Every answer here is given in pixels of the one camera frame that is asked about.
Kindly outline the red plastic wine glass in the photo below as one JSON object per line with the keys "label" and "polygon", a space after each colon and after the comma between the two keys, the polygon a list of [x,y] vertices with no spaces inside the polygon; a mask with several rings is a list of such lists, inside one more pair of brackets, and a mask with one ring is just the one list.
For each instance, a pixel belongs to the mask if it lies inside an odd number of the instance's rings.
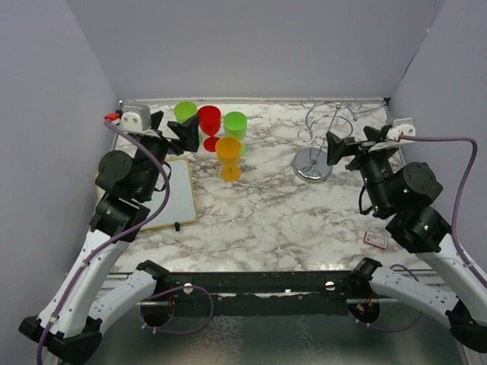
{"label": "red plastic wine glass", "polygon": [[216,143],[219,141],[217,133],[221,128],[221,111],[216,106],[202,106],[197,112],[199,116],[199,127],[207,135],[203,147],[209,152],[215,152]]}

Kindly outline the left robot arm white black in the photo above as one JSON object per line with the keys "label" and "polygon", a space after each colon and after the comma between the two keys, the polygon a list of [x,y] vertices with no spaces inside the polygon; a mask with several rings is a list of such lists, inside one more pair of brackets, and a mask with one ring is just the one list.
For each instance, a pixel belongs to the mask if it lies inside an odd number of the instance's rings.
{"label": "left robot arm white black", "polygon": [[199,116],[168,122],[176,136],[165,138],[158,128],[163,115],[139,117],[133,129],[123,124],[127,114],[120,110],[105,116],[104,125],[137,150],[134,156],[112,150],[102,157],[95,184],[104,194],[81,251],[54,298],[19,326],[21,334],[37,343],[38,364],[86,363],[104,332],[131,306],[145,297],[159,300],[166,295],[167,280],[155,268],[142,268],[100,302],[95,300],[118,258],[169,202],[167,155],[199,149]]}

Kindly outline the green wine glass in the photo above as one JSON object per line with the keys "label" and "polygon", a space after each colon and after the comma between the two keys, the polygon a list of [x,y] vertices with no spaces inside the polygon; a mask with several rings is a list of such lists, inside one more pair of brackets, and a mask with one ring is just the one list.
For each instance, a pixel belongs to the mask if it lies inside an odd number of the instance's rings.
{"label": "green wine glass", "polygon": [[247,152],[244,144],[247,135],[247,117],[241,112],[233,111],[224,116],[223,122],[225,135],[236,138],[240,142],[240,155],[244,156]]}
{"label": "green wine glass", "polygon": [[191,116],[197,114],[198,107],[191,101],[183,101],[178,103],[173,110],[176,121],[179,123],[185,122]]}

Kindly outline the orange plastic wine glass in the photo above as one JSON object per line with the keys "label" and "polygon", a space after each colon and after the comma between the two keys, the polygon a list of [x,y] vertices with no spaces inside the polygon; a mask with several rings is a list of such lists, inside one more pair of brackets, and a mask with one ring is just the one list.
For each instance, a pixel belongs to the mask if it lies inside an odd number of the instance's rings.
{"label": "orange plastic wine glass", "polygon": [[241,170],[240,161],[241,143],[233,137],[224,137],[215,145],[217,158],[222,165],[221,177],[224,181],[235,182],[239,180]]}

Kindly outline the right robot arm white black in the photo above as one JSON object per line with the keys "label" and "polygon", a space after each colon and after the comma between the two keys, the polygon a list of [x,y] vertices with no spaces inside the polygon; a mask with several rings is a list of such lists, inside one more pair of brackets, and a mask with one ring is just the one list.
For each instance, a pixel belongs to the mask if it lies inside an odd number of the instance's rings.
{"label": "right robot arm white black", "polygon": [[351,157],[346,169],[360,172],[373,216],[388,220],[387,231],[408,253],[428,264],[448,291],[409,279],[378,261],[364,258],[350,275],[357,297],[391,297],[436,319],[463,346],[486,352],[486,273],[457,237],[457,216],[446,221],[431,205],[443,187],[426,163],[412,162],[394,172],[389,159],[402,144],[419,141],[410,124],[364,128],[366,140],[326,133],[327,163]]}

